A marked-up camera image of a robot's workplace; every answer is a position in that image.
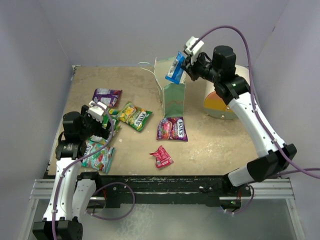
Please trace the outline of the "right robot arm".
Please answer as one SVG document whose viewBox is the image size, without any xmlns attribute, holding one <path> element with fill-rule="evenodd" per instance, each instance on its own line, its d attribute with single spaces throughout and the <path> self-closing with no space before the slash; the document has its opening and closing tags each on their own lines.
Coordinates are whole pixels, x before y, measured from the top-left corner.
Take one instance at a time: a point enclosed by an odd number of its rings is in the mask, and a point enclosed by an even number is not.
<svg viewBox="0 0 320 240">
<path fill-rule="evenodd" d="M 223 102 L 236 114 L 253 141 L 257 158 L 225 175 L 222 190 L 228 196 L 235 195 L 240 186 L 263 180 L 285 170 L 297 153 L 294 144 L 287 144 L 274 131 L 257 102 L 251 99 L 250 85 L 237 72 L 236 54 L 230 46 L 214 48 L 212 59 L 202 47 L 185 45 L 186 58 L 182 69 L 192 81 L 202 78 L 214 85 Z"/>
</svg>

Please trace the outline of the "purple Fox's candy bag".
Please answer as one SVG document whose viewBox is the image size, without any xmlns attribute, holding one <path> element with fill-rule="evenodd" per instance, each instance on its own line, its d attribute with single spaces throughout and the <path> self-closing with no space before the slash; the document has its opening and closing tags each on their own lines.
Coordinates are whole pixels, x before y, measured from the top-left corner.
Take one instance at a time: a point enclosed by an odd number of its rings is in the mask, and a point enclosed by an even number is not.
<svg viewBox="0 0 320 240">
<path fill-rule="evenodd" d="M 157 140 L 177 140 L 188 141 L 188 136 L 185 128 L 183 117 L 165 117 L 157 128 Z"/>
</svg>

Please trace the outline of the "green paper bag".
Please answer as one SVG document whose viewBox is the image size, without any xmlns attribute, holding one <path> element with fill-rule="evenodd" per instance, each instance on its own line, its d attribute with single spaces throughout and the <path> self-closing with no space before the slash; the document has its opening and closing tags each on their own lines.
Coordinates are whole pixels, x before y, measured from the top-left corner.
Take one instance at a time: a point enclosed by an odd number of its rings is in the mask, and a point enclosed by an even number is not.
<svg viewBox="0 0 320 240">
<path fill-rule="evenodd" d="M 174 60 L 175 57 L 173 56 L 165 60 L 155 59 L 154 63 L 145 61 L 138 63 L 141 69 L 154 75 L 164 118 L 182 117 L 184 115 L 186 74 L 182 74 L 179 84 L 165 78 Z"/>
</svg>

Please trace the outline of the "red snack packet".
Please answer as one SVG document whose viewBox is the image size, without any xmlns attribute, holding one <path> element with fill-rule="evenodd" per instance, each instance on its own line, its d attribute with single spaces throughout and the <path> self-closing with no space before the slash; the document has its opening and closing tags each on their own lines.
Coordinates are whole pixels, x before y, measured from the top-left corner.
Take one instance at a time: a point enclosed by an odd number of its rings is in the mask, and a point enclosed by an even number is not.
<svg viewBox="0 0 320 240">
<path fill-rule="evenodd" d="M 155 166 L 157 169 L 168 167 L 174 163 L 173 159 L 162 145 L 159 146 L 155 152 L 150 153 L 150 155 L 155 157 Z"/>
</svg>

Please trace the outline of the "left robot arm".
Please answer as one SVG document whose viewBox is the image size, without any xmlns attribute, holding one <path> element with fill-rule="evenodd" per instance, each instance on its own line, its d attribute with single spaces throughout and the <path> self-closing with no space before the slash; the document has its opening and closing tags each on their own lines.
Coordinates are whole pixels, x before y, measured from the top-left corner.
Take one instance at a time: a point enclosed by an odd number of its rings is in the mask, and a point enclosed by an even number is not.
<svg viewBox="0 0 320 240">
<path fill-rule="evenodd" d="M 56 173 L 51 197 L 42 220 L 35 222 L 32 233 L 38 240 L 80 240 L 83 237 L 82 218 L 91 196 L 103 191 L 97 172 L 79 173 L 82 161 L 90 157 L 86 141 L 91 136 L 104 137 L 110 141 L 115 129 L 103 126 L 108 107 L 91 101 L 80 112 L 63 115 L 63 131 L 55 149 Z"/>
</svg>

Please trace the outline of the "white round drawer box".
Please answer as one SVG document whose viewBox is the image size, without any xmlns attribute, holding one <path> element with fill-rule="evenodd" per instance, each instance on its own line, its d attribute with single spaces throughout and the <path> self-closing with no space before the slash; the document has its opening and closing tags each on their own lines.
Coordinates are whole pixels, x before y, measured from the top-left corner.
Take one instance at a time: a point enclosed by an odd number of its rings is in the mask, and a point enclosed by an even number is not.
<svg viewBox="0 0 320 240">
<path fill-rule="evenodd" d="M 237 115 L 217 95 L 214 84 L 206 82 L 203 106 L 205 112 L 211 117 L 224 120 L 237 120 Z"/>
</svg>

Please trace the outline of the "blue snack packet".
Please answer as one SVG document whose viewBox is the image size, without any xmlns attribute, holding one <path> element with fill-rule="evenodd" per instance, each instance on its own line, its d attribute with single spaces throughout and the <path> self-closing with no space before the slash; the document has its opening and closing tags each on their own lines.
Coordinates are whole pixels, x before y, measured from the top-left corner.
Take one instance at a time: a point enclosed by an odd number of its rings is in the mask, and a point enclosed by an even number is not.
<svg viewBox="0 0 320 240">
<path fill-rule="evenodd" d="M 179 51 L 174 61 L 172 62 L 167 74 L 165 75 L 166 80 L 171 81 L 177 85 L 180 84 L 182 75 L 184 73 L 184 70 L 182 69 L 182 63 L 184 62 L 184 60 L 185 60 L 185 57 Z"/>
</svg>

